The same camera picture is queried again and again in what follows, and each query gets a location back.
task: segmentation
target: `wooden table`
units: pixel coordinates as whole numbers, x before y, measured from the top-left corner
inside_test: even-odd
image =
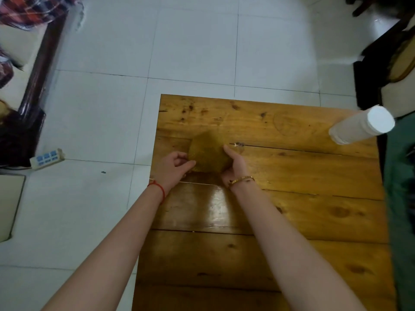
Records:
[[[162,95],[153,166],[217,129],[245,144],[252,175],[369,311],[395,310],[376,140],[338,146],[354,113]],[[192,173],[160,206],[140,253],[133,310],[289,310],[248,221],[216,175]]]

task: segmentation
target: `person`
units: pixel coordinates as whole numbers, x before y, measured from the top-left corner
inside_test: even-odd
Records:
[[[280,214],[250,173],[244,158],[224,146],[233,159],[221,174],[251,224],[272,274],[294,311],[365,308],[344,280]],[[85,259],[43,311],[113,311],[117,308],[163,194],[194,166],[184,152],[161,159],[153,179],[120,222]],[[229,186],[234,180],[242,179]]]

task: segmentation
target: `gold bangle bracelet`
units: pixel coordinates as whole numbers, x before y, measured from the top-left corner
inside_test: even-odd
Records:
[[[245,179],[252,179],[253,181],[255,181],[255,179],[251,176],[240,177],[239,179],[233,180],[231,183],[229,183],[228,188],[230,188],[231,185],[233,185],[233,184],[235,184],[239,181],[245,180]]]

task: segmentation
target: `power strip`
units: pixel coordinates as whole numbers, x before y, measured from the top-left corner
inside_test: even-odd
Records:
[[[58,148],[53,151],[46,152],[43,155],[30,158],[30,165],[32,166],[33,170],[39,170],[64,160],[65,155],[62,150]]]

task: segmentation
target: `hand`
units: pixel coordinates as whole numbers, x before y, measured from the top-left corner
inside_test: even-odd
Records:
[[[241,177],[249,176],[248,166],[246,165],[245,159],[238,154],[236,151],[231,150],[227,145],[223,146],[225,153],[231,157],[234,162],[232,167],[222,172],[220,175],[223,181],[223,184],[228,187],[229,183],[233,180],[239,179]]]
[[[195,165],[194,160],[187,160],[185,152],[171,152],[158,163],[153,179],[163,187],[167,195]]]

